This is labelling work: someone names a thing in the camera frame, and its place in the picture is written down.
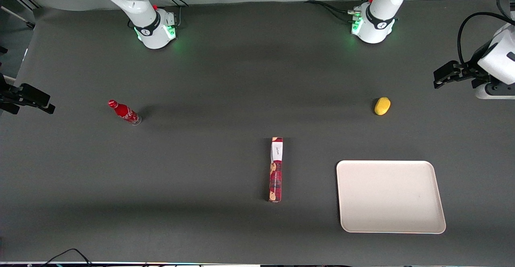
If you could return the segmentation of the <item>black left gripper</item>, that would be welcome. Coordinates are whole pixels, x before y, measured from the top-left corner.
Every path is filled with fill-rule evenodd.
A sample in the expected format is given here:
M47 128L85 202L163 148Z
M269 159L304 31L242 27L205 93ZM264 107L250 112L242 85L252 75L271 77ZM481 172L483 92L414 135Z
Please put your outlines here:
M458 58L460 64L457 61L449 61L436 69L434 71L434 89L439 89L451 82L461 82L469 79L472 79L472 88L487 84L491 89L498 89L498 79L493 78L484 68L479 66L480 59L485 58L496 46L497 42L492 43L488 41L473 53L468 62L464 62L462 59L461 42L459 41Z

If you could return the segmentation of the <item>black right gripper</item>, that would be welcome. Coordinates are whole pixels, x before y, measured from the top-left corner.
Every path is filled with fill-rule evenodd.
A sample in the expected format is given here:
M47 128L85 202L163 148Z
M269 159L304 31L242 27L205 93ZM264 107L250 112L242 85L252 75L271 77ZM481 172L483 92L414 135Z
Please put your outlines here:
M50 104L50 95L33 87L29 84L23 83L18 87L18 96L20 101L26 105L34 105L40 107L41 111L48 114L53 114L56 107ZM17 115L20 106L14 103L14 94L11 92L11 85L6 82L4 75L0 75L0 109L3 112L8 112Z

